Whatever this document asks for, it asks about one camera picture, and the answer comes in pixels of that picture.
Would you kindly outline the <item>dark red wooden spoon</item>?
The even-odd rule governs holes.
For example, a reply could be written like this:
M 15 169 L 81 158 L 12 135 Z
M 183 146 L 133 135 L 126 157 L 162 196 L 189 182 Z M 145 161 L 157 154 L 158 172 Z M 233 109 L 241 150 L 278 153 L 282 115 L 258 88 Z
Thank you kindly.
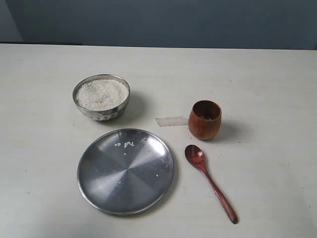
M 212 180 L 211 176 L 208 173 L 207 166 L 206 166 L 206 160 L 204 157 L 204 154 L 202 150 L 196 146 L 196 145 L 188 145 L 185 148 L 185 157 L 187 161 L 197 170 L 199 170 L 201 173 L 205 175 L 207 180 L 210 182 L 211 187 L 213 188 L 216 196 L 218 197 L 224 211 L 226 212 L 229 220 L 233 224 L 238 223 L 238 216 L 236 215 L 234 209 L 226 199 L 226 197 L 222 194 L 220 189 L 217 187 L 215 182 Z

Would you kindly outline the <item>brown wooden cup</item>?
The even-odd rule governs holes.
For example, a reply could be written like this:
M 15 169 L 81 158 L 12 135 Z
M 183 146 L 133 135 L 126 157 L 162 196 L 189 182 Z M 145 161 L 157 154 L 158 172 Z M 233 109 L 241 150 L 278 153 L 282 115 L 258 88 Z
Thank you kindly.
M 196 102 L 188 118 L 188 128 L 191 134 L 199 140 L 215 138 L 221 127 L 221 107 L 209 100 Z

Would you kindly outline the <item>steel bowl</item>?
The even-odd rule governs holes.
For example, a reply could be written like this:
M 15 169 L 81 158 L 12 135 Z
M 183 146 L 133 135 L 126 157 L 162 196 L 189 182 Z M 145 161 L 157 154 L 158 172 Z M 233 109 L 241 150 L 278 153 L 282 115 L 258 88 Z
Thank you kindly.
M 87 109 L 80 107 L 77 104 L 77 102 L 75 101 L 75 95 L 76 95 L 78 89 L 80 88 L 80 86 L 82 86 L 84 83 L 87 83 L 87 82 L 90 82 L 93 80 L 99 80 L 99 79 L 116 80 L 116 81 L 124 84 L 129 91 L 129 95 L 128 95 L 127 99 L 122 104 L 120 104 L 118 107 L 115 107 L 115 108 L 110 109 L 110 110 L 105 110 L 105 111 L 90 111 L 90 110 L 87 110 Z M 77 109 L 85 116 L 91 118 L 92 120 L 96 120 L 96 121 L 110 120 L 110 119 L 114 119 L 114 118 L 120 116 L 124 112 L 124 110 L 126 109 L 128 102 L 129 102 L 129 99 L 130 99 L 130 87 L 129 87 L 129 84 L 123 78 L 116 76 L 116 75 L 111 75 L 111 74 L 93 75 L 93 76 L 90 76 L 90 77 L 82 80 L 81 82 L 79 82 L 76 85 L 76 87 L 74 88 L 73 93 L 72 93 L 72 98 L 73 98 L 73 101 L 74 101 Z

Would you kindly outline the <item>clear tape strip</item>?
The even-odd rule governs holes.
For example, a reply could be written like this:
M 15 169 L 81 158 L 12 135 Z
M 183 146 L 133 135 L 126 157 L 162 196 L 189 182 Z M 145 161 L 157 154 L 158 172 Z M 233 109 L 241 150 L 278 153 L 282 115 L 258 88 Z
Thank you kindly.
M 188 119 L 184 117 L 164 117 L 156 118 L 156 122 L 160 127 L 183 126 L 188 124 Z

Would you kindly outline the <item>round steel plate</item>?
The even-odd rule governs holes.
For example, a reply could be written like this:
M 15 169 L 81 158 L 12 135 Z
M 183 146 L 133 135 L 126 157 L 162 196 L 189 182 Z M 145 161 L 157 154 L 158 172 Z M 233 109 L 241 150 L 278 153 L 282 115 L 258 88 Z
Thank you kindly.
M 83 197 L 110 215 L 143 212 L 166 194 L 174 177 L 174 159 L 159 137 L 123 128 L 106 133 L 84 151 L 77 168 Z

